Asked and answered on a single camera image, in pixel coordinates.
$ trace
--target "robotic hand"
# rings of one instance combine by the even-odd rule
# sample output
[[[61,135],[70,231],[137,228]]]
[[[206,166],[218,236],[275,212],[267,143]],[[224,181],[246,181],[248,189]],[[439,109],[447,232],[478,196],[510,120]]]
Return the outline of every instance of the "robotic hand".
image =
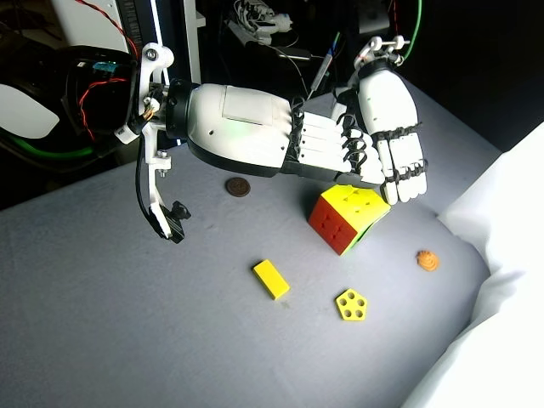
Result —
[[[178,201],[168,210],[156,188],[156,172],[164,176],[172,166],[167,152],[157,150],[159,130],[186,140],[191,152],[204,162],[233,172],[264,177],[290,173],[363,188],[385,184],[392,204],[397,197],[407,201],[423,194],[426,163],[413,132],[417,113],[410,94],[387,65],[366,76],[361,72],[364,65],[383,60],[377,51],[366,52],[356,66],[369,135],[345,106],[337,106],[333,113],[337,120],[333,120],[305,113],[303,99],[289,103],[258,90],[197,86],[181,80],[162,85],[162,70],[173,63],[173,54],[159,44],[147,44],[142,52],[138,115],[116,136],[128,144],[144,135],[149,213],[141,200],[139,204],[154,230],[178,243],[184,238],[181,219],[190,217]],[[384,55],[386,61],[393,58],[392,52]]]

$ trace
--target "rubik's cube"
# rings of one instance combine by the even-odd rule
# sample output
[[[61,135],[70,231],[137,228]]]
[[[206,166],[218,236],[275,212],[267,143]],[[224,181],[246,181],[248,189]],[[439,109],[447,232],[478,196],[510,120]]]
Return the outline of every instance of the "rubik's cube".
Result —
[[[373,190],[335,185],[321,194],[309,224],[338,255],[343,255],[390,208]]]

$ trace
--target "white fabric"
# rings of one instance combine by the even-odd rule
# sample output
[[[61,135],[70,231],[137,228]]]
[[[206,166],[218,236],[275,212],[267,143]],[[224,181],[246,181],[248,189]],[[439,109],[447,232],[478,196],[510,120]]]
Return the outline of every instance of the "white fabric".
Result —
[[[490,278],[469,327],[404,408],[544,407],[543,153],[541,124],[439,217],[476,247]]]

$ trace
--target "yellow cube face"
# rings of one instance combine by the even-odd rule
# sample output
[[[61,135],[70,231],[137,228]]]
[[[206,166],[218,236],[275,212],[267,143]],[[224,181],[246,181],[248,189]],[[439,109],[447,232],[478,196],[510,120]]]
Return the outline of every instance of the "yellow cube face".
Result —
[[[289,284],[268,259],[254,266],[253,270],[274,300],[289,291]]]
[[[344,320],[364,320],[367,301],[357,291],[348,289],[337,297],[337,306]]]
[[[351,185],[335,185],[321,196],[358,232],[366,230],[391,208],[374,190]]]

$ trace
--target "gray table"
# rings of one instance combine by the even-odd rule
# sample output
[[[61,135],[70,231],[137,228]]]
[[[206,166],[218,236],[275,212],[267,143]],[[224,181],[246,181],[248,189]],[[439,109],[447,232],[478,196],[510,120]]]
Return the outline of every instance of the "gray table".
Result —
[[[499,154],[411,91],[428,193],[342,258],[306,222],[328,184],[248,177],[250,195],[234,198],[232,174],[184,148],[160,186],[193,213],[180,245],[139,213],[134,165],[0,213],[0,406],[399,405],[488,275],[435,215]],[[422,248],[438,271],[417,267]],[[292,287],[277,302],[251,270],[264,258]],[[368,298],[364,322],[338,315],[348,287]]]

